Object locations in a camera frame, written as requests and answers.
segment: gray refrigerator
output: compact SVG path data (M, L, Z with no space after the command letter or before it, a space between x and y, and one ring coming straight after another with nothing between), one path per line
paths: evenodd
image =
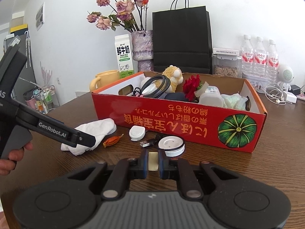
M19 35L21 41L19 42L19 51L26 55L26 34ZM4 51L7 50L8 46L13 42L14 37L9 39L4 39ZM29 54L27 54L27 64L23 67L19 77L31 81L33 83L36 83L33 65L29 61ZM29 82L26 82L20 78L17 79L17 82L14 86L12 97L16 100L18 100L21 103L26 104L25 99L23 97L23 94L30 91L31 89L34 89L36 86L34 84L31 84Z

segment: wooden table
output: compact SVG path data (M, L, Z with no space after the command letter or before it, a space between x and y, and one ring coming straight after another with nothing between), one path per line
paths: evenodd
M212 161L250 178L275 186L285 192L292 204L286 229L305 228L305 102L280 106L261 96L268 118L254 153L247 154L227 149L186 144L183 158L191 164L200 160ZM83 95L50 113L50 116L76 127L97 119L91 94ZM33 133L34 151L26 152L22 162L6 177L0 177L0 195L10 229L19 229L12 204L25 188L61 176L87 163L106 160L115 164L126 157L138 157L141 147L130 141L128 129L118 127L116 134L126 136L113 147L99 146L94 151L75 157L62 152L60 143ZM148 132L146 139L154 135ZM132 190L175 189L172 180L160 180L158 173L146 180L135 180Z

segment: black adapter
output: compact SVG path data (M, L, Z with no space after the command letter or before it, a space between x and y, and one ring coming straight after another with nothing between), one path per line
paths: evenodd
M289 90L289 92L291 92L294 95L299 95L301 94L301 88L297 85L292 85L291 90Z

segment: vase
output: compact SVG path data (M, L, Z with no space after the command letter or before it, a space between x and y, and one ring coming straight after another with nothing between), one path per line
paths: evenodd
M153 31L132 32L133 59L138 61L138 72L153 71Z

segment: gray ribbed panel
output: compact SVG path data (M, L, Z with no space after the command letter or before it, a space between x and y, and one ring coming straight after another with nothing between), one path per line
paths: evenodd
M177 191L127 192L105 202L94 218L79 229L224 229L199 202L181 198Z

